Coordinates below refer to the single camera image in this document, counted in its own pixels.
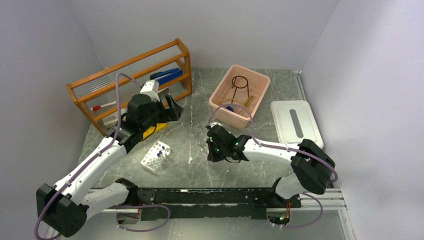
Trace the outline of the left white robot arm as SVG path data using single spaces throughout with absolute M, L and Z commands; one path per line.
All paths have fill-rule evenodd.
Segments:
M 33 231 L 36 239 L 41 239 L 41 222 L 56 230 L 59 236 L 71 237 L 89 218 L 105 209 L 117 205 L 126 208 L 141 205 L 137 185 L 125 178 L 97 193 L 89 193 L 89 190 L 116 161 L 145 139 L 144 133 L 150 127 L 180 119 L 183 107 L 169 94 L 165 99 L 168 107 L 164 107 L 160 100 L 153 101 L 149 95 L 134 95 L 127 112 L 117 112 L 117 124 L 80 165 L 53 186 L 45 183 L 39 187 L 36 191 L 38 218 Z

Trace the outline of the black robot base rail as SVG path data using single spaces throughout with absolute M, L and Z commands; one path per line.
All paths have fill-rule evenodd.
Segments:
M 278 196 L 271 187 L 242 188 L 139 188 L 128 206 L 145 206 L 141 220 L 238 218 L 266 220 L 271 210 L 300 208 L 299 195 Z

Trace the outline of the pink plastic bin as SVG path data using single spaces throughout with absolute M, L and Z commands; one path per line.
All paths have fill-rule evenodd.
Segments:
M 231 80 L 236 75 L 241 75 L 248 79 L 250 95 L 255 96 L 252 105 L 248 108 L 252 111 L 252 114 L 247 114 L 245 108 L 242 108 L 241 114 L 239 114 L 241 108 L 237 106 L 233 107 L 234 112 L 225 108 L 217 110 L 219 100 L 233 97 L 234 89 L 232 88 Z M 251 121 L 251 117 L 255 116 L 270 84 L 271 79 L 268 76 L 241 65 L 232 65 L 208 100 L 212 108 L 213 117 L 232 127 L 243 130 Z M 245 100 L 247 96 L 245 91 L 245 89 L 239 89 L 235 98 L 237 100 Z

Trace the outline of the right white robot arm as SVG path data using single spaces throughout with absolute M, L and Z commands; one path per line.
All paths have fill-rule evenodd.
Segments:
M 250 135 L 234 136 L 219 124 L 207 127 L 208 161 L 264 161 L 291 168 L 291 173 L 274 183 L 270 202 L 282 207 L 300 193 L 322 195 L 335 176 L 335 162 L 310 139 L 297 144 L 258 140 Z

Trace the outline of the brown bristle tube brush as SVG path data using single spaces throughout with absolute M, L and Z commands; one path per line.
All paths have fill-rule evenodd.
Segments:
M 244 107 L 245 108 L 249 108 L 251 105 L 252 105 L 252 103 L 253 103 L 253 101 L 254 101 L 254 99 L 255 99 L 255 96 L 254 95 L 250 95 L 247 99 L 246 99 L 246 101 L 244 102 Z

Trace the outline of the white plastic bin lid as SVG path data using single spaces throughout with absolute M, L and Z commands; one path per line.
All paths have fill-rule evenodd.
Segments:
M 270 109 L 281 144 L 299 144 L 303 139 L 309 139 L 319 148 L 324 148 L 324 141 L 306 100 L 273 101 Z

